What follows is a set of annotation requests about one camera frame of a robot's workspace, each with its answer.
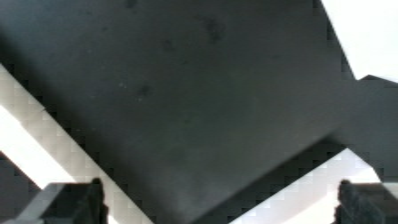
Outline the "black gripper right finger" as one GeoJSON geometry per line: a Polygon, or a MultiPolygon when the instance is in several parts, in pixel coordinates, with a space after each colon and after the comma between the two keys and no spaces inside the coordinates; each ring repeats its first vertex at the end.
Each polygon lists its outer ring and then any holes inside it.
{"type": "Polygon", "coordinates": [[[398,183],[342,181],[333,224],[398,224],[398,183]]]}

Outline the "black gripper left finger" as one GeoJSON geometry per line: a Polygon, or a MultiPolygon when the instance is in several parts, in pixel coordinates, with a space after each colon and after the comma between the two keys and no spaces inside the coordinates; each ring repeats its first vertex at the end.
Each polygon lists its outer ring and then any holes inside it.
{"type": "Polygon", "coordinates": [[[52,183],[38,193],[15,224],[109,224],[104,183],[52,183]]]}

